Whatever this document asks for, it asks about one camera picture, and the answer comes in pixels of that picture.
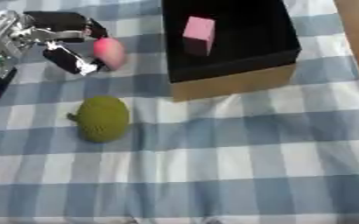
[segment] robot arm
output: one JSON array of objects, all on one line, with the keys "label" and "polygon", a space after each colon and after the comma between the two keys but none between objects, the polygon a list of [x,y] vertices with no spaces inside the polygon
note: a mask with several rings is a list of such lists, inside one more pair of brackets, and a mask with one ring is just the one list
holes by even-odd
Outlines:
[{"label": "robot arm", "polygon": [[88,74],[104,66],[99,59],[88,62],[60,42],[83,42],[108,37],[93,18],[74,12],[0,11],[0,96],[16,73],[16,64],[34,45],[46,46],[43,55],[72,74]]},{"label": "robot arm", "polygon": [[24,42],[45,44],[43,55],[58,67],[71,74],[86,75],[104,66],[99,59],[88,63],[59,43],[108,37],[106,29],[93,18],[85,18],[75,12],[26,11],[24,22],[24,28],[14,31],[11,36]]}]

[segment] tablecloth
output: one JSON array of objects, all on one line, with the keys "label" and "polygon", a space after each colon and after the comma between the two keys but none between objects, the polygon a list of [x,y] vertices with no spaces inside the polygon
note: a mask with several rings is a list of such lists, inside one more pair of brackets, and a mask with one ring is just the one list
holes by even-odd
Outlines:
[{"label": "tablecloth", "polygon": [[[174,103],[159,0],[0,0],[95,18],[129,56],[80,78],[26,55],[0,100],[0,223],[359,223],[359,69],[333,0],[285,5],[303,47],[290,85]],[[129,107],[121,139],[66,119],[94,95]]]}]

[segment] green fruit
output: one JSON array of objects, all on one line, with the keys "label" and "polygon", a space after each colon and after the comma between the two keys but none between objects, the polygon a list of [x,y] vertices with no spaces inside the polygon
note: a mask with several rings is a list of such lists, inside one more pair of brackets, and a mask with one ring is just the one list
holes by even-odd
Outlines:
[{"label": "green fruit", "polygon": [[95,143],[115,140],[129,125],[129,110],[122,101],[109,95],[87,99],[76,115],[68,114],[67,117],[77,122],[86,140]]}]

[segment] open box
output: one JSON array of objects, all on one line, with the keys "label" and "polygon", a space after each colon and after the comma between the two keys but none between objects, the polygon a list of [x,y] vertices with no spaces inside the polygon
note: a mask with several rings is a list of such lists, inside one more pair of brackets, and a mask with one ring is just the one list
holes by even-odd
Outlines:
[{"label": "open box", "polygon": [[[168,73],[175,101],[285,85],[300,45],[281,0],[162,0]],[[215,20],[208,56],[184,51],[189,17]]]}]

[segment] pink cube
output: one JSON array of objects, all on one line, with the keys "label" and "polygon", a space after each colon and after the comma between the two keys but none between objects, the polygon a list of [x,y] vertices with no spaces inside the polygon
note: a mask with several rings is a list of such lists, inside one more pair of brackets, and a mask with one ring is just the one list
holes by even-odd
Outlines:
[{"label": "pink cube", "polygon": [[207,56],[215,37],[215,21],[209,18],[190,17],[183,33],[187,53]]}]

